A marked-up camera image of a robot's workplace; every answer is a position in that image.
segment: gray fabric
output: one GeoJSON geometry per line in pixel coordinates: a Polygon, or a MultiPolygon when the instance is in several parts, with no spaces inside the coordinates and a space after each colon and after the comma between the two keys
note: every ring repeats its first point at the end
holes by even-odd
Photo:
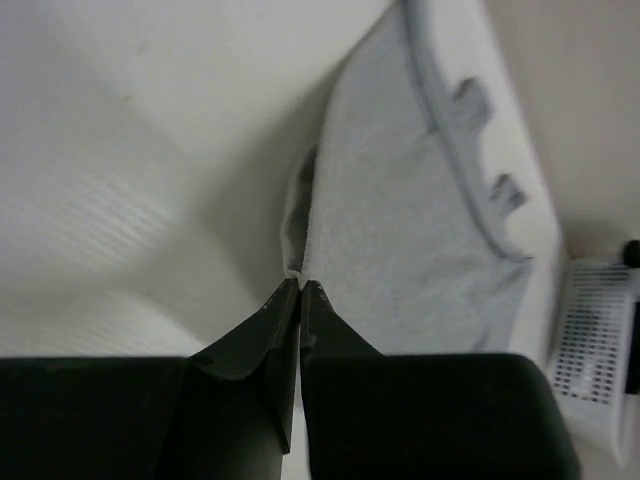
{"type": "Polygon", "coordinates": [[[477,82],[447,92],[407,12],[387,12],[335,87],[303,188],[311,195],[290,192],[285,262],[304,257],[301,281],[319,280],[384,353],[501,351],[530,262],[507,241],[483,181],[488,102],[477,82]],[[304,253],[290,241],[304,237],[293,231],[300,212],[304,253]]]}
{"type": "Polygon", "coordinates": [[[491,201],[496,205],[502,217],[507,218],[515,210],[527,203],[527,194],[520,188],[513,176],[504,173],[496,178],[491,201]]]}

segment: white ventilated container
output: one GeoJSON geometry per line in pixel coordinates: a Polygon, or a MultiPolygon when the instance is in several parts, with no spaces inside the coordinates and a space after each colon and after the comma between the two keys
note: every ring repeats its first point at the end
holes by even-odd
{"type": "Polygon", "coordinates": [[[633,441],[635,397],[624,391],[635,302],[629,268],[571,262],[549,371],[572,433],[621,466],[633,441]]]}

